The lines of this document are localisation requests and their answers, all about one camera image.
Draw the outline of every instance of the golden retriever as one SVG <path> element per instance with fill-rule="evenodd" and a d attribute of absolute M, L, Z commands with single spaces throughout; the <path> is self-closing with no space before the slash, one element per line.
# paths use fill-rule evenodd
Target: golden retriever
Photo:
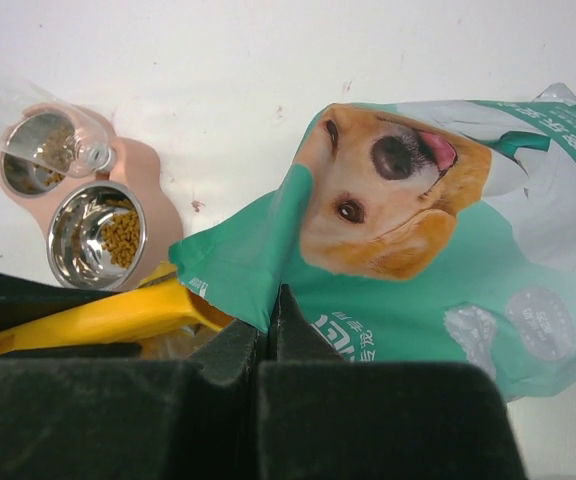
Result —
<path fill-rule="evenodd" d="M 450 241 L 460 210 L 481 198 L 491 153 L 410 118 L 331 105 L 295 156 L 313 193 L 304 260 L 333 273 L 402 281 Z"/>

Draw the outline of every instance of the green bag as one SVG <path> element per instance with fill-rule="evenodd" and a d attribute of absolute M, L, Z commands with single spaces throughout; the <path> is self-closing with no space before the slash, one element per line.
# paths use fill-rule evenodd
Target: green bag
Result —
<path fill-rule="evenodd" d="M 349 361 L 461 361 L 508 399 L 576 381 L 576 99 L 332 105 L 278 190 L 175 244 L 266 331 L 279 285 Z"/>

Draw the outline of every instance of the black nose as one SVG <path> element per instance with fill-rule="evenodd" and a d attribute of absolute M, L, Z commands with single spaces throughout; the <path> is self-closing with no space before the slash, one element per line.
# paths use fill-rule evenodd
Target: black nose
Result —
<path fill-rule="evenodd" d="M 403 180 L 412 173 L 412 155 L 397 137 L 383 137 L 370 152 L 377 173 L 386 180 Z"/>

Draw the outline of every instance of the white table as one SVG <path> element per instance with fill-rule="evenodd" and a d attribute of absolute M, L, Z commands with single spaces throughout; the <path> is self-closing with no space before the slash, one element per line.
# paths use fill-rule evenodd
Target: white table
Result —
<path fill-rule="evenodd" d="M 576 7 L 0 0 L 0 62 L 156 148 L 190 234 L 276 188 L 328 103 L 529 100 L 555 81 L 576 93 Z M 55 283 L 38 228 L 1 191 L 0 271 Z M 511 408 L 533 478 L 576 474 L 575 406 L 576 388 Z"/>

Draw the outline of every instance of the yellow handle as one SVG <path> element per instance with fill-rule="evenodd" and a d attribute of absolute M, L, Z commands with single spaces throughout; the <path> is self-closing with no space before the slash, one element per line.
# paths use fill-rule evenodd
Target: yellow handle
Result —
<path fill-rule="evenodd" d="M 194 323 L 218 331 L 230 320 L 173 278 L 4 330 L 0 355 L 12 350 L 136 341 Z"/>

